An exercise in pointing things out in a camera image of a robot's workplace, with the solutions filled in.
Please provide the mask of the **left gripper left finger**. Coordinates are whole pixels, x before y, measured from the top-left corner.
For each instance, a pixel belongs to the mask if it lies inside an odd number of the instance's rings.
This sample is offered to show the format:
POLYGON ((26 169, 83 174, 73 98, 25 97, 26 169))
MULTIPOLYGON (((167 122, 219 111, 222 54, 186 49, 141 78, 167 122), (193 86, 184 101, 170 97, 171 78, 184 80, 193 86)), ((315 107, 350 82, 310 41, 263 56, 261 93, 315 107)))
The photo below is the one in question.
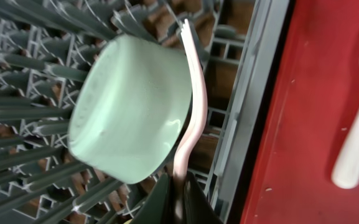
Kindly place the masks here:
POLYGON ((161 175, 130 224, 166 224, 170 219, 170 176, 161 175))

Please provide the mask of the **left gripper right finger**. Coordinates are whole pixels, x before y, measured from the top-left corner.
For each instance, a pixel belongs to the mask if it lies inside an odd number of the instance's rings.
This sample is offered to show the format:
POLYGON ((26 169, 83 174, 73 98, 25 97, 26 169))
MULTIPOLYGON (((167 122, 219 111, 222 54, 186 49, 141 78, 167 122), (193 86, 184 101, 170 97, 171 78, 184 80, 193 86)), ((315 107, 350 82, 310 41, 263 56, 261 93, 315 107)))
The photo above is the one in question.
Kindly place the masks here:
POLYGON ((223 224, 189 171, 184 186, 184 208, 186 224, 223 224))

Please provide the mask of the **green bowl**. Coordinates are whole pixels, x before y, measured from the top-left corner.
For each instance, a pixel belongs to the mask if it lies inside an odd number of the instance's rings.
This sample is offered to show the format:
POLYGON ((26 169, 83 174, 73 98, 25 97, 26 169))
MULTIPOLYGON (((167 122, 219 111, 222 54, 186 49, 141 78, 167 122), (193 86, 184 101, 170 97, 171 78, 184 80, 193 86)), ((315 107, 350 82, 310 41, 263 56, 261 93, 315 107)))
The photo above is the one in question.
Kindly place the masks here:
POLYGON ((103 47, 81 88, 68 149, 121 182, 138 183, 172 150, 191 97, 183 51, 131 35, 116 37, 103 47))

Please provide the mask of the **white plastic fork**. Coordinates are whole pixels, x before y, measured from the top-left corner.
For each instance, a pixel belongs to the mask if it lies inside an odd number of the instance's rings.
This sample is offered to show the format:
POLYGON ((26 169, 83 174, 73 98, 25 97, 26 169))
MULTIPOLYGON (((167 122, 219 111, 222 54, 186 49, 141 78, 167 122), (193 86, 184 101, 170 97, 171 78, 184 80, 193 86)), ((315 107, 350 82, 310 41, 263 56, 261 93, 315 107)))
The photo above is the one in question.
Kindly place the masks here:
POLYGON ((205 78, 188 19, 184 20, 182 25, 181 37, 192 82, 192 112, 189 125, 179 143, 174 157, 173 178, 174 182, 177 184, 181 184, 185 180, 189 157, 203 133, 207 121, 208 110, 205 78))

